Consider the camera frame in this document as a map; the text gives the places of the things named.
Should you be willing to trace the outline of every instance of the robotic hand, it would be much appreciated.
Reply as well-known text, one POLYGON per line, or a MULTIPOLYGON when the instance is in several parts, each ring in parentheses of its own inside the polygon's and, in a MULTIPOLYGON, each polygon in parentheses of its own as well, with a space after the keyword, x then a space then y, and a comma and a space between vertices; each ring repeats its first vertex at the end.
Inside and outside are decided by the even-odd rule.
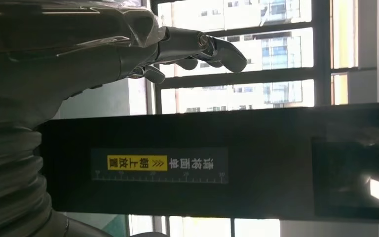
POLYGON ((186 70, 197 66, 197 60, 207 62, 213 67, 225 66, 234 73, 241 72, 247 60, 231 43, 205 35, 200 31, 166 27, 164 39, 157 43, 154 58, 140 64, 128 77, 145 77, 153 83, 162 83, 165 75, 152 63, 175 63, 186 70))

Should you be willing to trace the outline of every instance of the building window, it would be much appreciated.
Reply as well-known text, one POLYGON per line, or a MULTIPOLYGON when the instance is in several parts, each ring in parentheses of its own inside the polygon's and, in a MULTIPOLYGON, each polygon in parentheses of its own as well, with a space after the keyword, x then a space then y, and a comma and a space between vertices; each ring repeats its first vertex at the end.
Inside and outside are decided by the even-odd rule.
POLYGON ((185 111, 185 113, 198 113, 198 112, 201 112, 201 108, 200 107, 187 108, 187 110, 185 111))
POLYGON ((267 11, 268 11, 268 6, 262 6, 261 7, 261 17, 264 17, 266 15, 267 11))
POLYGON ((244 41, 248 41, 248 40, 252 40, 253 39, 253 36, 252 35, 244 35, 243 36, 243 40, 244 41))
POLYGON ((263 70, 289 67, 287 37, 262 40, 262 67, 263 70))
POLYGON ((210 64, 208 63, 200 63, 200 68, 208 68, 210 67, 210 64))
POLYGON ((222 13, 218 9, 213 10, 213 15, 221 15, 222 13))
POLYGON ((240 41, 240 36, 228 36, 227 40, 229 42, 239 42, 240 41))
POLYGON ((210 107, 210 108, 207 108, 207 112, 211 112, 211 111, 227 111, 227 107, 226 106, 214 106, 214 107, 210 107))
POLYGON ((301 102, 302 93, 301 81, 264 83, 264 101, 266 104, 301 102))
POLYGON ((227 3, 227 6, 228 7, 239 6, 239 1, 230 1, 230 2, 227 3))
POLYGON ((279 15, 285 13, 287 13, 285 3, 271 6, 271 15, 279 15))
POLYGON ((274 109, 281 109, 284 107, 284 104, 273 104, 272 106, 274 109))
POLYGON ((239 105, 239 110, 251 110, 252 109, 252 105, 239 105))
POLYGON ((253 92, 254 89, 253 87, 251 86, 247 86, 247 87, 236 87, 233 89, 233 92, 234 93, 245 93, 245 92, 253 92))
POLYGON ((217 86, 203 86, 203 90, 226 90, 226 85, 217 85, 217 86))

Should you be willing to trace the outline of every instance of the plastic wrap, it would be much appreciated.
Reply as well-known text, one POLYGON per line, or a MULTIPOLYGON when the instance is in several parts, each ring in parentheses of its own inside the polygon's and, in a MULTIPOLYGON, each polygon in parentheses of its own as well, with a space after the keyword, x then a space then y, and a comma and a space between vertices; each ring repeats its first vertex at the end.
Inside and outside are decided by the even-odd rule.
POLYGON ((165 27, 135 0, 0 0, 0 52, 147 47, 165 27))

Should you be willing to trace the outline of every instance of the black panel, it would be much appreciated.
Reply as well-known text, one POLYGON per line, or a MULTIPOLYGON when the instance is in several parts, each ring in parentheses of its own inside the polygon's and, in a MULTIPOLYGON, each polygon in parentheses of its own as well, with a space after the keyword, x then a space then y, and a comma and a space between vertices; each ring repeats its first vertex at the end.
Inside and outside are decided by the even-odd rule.
MULTIPOLYGON (((368 127, 379 127, 379 104, 53 120, 40 128, 41 153, 48 190, 59 211, 379 219, 379 206, 359 205, 349 212, 351 207, 338 205, 341 211, 336 212, 325 197, 332 185, 327 175, 334 172, 322 165, 328 162, 325 149, 337 152, 325 144, 360 147, 362 133, 355 131, 368 127), (92 181, 93 148, 209 147, 227 148, 228 184, 92 181)), ((377 149, 379 139, 368 144, 377 149)))

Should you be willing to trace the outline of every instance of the window frame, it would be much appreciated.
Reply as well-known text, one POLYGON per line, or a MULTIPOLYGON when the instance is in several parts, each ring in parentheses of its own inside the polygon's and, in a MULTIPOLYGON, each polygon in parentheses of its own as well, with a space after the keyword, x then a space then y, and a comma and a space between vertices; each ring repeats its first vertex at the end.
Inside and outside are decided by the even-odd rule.
MULTIPOLYGON (((240 109, 240 110, 248 110, 252 107, 252 105, 245 105, 246 109, 240 109)), ((131 220, 131 217, 134 216, 134 215, 126 215, 126 228, 127 228, 127 232, 126 232, 126 237, 130 237, 132 232, 131 232, 131 226, 133 224, 136 224, 136 225, 139 225, 139 223, 132 223, 130 222, 131 220)), ((170 225, 170 217, 179 217, 179 216, 149 216, 149 215, 145 215, 144 217, 150 217, 151 220, 152 220, 152 231, 153 232, 158 232, 158 233, 163 233, 167 236, 171 236, 171 225, 170 225)), ((226 220, 229 220, 230 222, 230 237, 235 237, 236 235, 236 227, 235 227, 235 223, 236 223, 236 219, 235 218, 223 218, 223 219, 226 219, 226 220)), ((250 219, 252 221, 262 221, 262 220, 267 220, 267 219, 250 219)))
MULTIPOLYGON (((176 0, 151 0, 152 11, 157 14, 158 4, 176 0)), ((313 67, 284 68, 275 70, 250 71, 237 74, 211 74, 166 78, 155 85, 155 109, 162 114, 161 91, 163 89, 192 88, 200 86, 219 86, 252 84, 279 81, 314 80, 315 106, 331 104, 331 45, 330 45, 330 0, 311 0, 311 21, 279 25, 206 32, 214 37, 229 37, 260 33, 273 33, 303 28, 313 29, 313 67)))

